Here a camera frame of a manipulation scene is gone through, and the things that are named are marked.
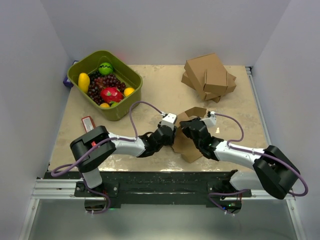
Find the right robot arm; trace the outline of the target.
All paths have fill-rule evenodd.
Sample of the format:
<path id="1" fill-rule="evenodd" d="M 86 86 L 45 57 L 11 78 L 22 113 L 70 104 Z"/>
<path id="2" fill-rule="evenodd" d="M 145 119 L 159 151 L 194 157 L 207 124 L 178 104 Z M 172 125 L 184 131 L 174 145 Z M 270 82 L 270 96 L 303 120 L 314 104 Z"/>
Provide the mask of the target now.
<path id="1" fill-rule="evenodd" d="M 282 200 L 299 179 L 299 170 L 276 147 L 248 148 L 212 136 L 204 120 L 181 121 L 183 134 L 207 159 L 226 161 L 254 170 L 260 186 L 272 197 Z"/>

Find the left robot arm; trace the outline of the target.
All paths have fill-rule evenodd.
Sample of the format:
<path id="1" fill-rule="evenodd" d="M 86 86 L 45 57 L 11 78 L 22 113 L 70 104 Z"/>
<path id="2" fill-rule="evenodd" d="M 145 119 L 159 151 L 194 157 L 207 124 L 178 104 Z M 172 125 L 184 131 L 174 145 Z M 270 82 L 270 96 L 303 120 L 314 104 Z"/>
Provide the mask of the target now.
<path id="1" fill-rule="evenodd" d="M 172 125 L 157 126 L 152 133 L 139 135 L 137 138 L 124 137 L 108 132 L 105 126 L 78 137 L 70 144 L 70 149 L 77 161 L 98 143 L 103 142 L 88 154 L 78 165 L 78 170 L 86 182 L 86 191 L 92 196 L 99 196 L 104 190 L 99 166 L 111 155 L 129 155 L 146 158 L 160 151 L 163 146 L 174 143 L 177 127 Z"/>

